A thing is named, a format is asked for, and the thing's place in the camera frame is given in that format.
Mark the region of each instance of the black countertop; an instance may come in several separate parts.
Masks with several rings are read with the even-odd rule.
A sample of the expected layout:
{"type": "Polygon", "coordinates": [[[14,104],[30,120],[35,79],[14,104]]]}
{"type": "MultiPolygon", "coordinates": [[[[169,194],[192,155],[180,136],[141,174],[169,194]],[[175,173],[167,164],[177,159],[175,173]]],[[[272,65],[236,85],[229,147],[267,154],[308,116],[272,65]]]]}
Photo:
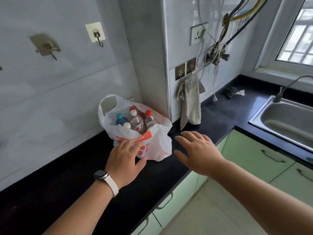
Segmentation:
{"type": "MultiPolygon", "coordinates": [[[[217,102],[209,98],[201,104],[201,124],[187,124],[184,130],[208,135],[217,145],[235,128],[313,168],[312,153],[248,124],[279,86],[245,76],[238,76],[230,86],[244,89],[246,95],[228,100],[220,90],[217,102]]],[[[308,93],[286,90],[284,98],[313,106],[308,93]]],[[[174,139],[179,134],[176,122],[169,132],[172,150],[184,151],[174,139]]],[[[112,140],[102,132],[0,192],[0,235],[43,233],[93,183],[93,173],[104,168],[112,148],[112,140]]],[[[174,154],[161,162],[148,161],[135,181],[109,203],[94,234],[130,234],[189,172],[174,154]]]]}

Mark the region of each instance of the blue bottle cap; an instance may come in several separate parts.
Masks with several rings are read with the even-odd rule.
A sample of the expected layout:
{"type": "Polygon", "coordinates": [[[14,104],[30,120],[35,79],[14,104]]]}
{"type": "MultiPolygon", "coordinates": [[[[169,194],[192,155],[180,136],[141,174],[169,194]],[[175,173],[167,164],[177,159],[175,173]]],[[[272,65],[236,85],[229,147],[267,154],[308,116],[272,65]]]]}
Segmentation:
{"type": "Polygon", "coordinates": [[[121,118],[123,118],[123,115],[122,115],[121,113],[117,113],[117,114],[116,114],[116,117],[117,117],[117,119],[120,120],[121,118]]]}

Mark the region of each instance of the hanging towel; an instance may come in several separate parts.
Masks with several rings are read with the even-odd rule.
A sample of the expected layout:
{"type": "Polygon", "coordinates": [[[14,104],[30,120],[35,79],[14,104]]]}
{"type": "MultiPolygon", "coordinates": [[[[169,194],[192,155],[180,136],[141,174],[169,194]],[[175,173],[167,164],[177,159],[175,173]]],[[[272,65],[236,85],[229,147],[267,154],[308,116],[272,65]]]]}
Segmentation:
{"type": "Polygon", "coordinates": [[[205,89],[197,74],[186,76],[178,90],[177,100],[182,101],[182,114],[180,118],[180,129],[182,130],[187,122],[191,124],[201,123],[200,96],[205,89]]]}

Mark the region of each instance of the bottle cap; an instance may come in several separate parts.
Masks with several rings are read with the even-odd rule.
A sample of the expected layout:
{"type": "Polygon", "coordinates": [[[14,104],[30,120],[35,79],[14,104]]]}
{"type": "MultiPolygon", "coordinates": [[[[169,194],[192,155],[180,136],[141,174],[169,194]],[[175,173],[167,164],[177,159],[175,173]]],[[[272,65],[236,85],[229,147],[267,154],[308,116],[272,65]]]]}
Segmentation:
{"type": "Polygon", "coordinates": [[[151,116],[152,115],[152,111],[151,110],[147,110],[146,111],[146,115],[149,117],[149,116],[151,116]]]}
{"type": "Polygon", "coordinates": [[[124,127],[126,127],[126,128],[128,128],[128,129],[130,129],[130,128],[131,128],[131,124],[130,124],[130,123],[128,123],[128,122],[126,122],[123,126],[124,126],[124,127]]]}
{"type": "Polygon", "coordinates": [[[136,116],[137,115],[137,111],[136,110],[131,110],[131,116],[136,116]]]}
{"type": "Polygon", "coordinates": [[[122,115],[121,113],[117,113],[117,114],[116,114],[116,117],[117,117],[117,119],[120,120],[121,118],[123,118],[123,115],[122,115]]]}

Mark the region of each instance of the white plastic bag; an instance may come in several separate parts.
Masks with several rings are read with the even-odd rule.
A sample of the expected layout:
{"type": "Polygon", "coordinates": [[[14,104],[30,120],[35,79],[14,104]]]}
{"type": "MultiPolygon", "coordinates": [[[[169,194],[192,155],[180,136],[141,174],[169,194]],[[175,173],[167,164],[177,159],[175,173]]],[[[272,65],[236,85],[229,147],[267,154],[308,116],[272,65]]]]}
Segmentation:
{"type": "Polygon", "coordinates": [[[126,129],[121,125],[115,125],[117,113],[122,113],[122,115],[129,120],[131,117],[130,109],[135,107],[142,112],[152,110],[143,104],[125,100],[115,94],[108,94],[99,103],[98,116],[100,125],[105,129],[109,137],[114,140],[113,146],[119,145],[121,141],[136,138],[137,142],[143,142],[144,144],[140,148],[137,157],[142,158],[147,156],[148,160],[155,160],[159,162],[172,153],[172,140],[167,136],[167,133],[172,127],[172,123],[168,118],[165,118],[156,111],[152,110],[154,119],[160,124],[155,124],[143,135],[139,134],[139,132],[135,130],[126,129]],[[116,107],[103,115],[101,103],[104,99],[109,97],[116,98],[116,107]]]}

